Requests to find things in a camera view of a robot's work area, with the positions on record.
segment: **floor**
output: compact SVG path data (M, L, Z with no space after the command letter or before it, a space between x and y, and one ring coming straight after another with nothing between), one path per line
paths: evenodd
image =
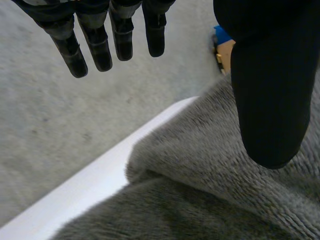
M167 14L166 50L149 56L142 10L133 18L133 59L69 73L50 37L10 0L0 1L0 226L171 104L220 76L210 51L212 1L177 1ZM109 17L105 22L110 36Z

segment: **glove finger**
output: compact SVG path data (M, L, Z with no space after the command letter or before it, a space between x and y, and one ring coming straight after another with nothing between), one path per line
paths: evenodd
M144 0L142 10L149 53L156 58L165 51L165 13L175 0Z
M54 22L36 23L50 35L71 74L75 78L86 76L88 67L73 30L74 16Z
M113 65L104 26L107 12L108 9L96 14L76 13L94 64L100 72L110 70Z
M109 15L115 51L120 61L128 61L133 56L132 32L134 25L132 16L140 5L140 0L131 1L130 3L124 3L119 0L110 1Z

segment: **blanket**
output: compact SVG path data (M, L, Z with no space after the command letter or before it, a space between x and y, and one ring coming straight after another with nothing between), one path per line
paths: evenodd
M248 157L230 82L142 139L129 184L53 240L320 239L320 71L300 151L278 170Z

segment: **fuzzy fabric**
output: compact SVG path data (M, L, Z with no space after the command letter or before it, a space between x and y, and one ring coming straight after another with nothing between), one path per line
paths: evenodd
M282 169L243 146L230 77L138 143L129 185L54 240L320 239L320 72L300 152Z

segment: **blue object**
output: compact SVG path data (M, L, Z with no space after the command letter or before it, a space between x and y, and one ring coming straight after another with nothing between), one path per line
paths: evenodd
M213 28L215 29L215 35L218 39L216 44L223 44L232 39L221 26L218 25Z

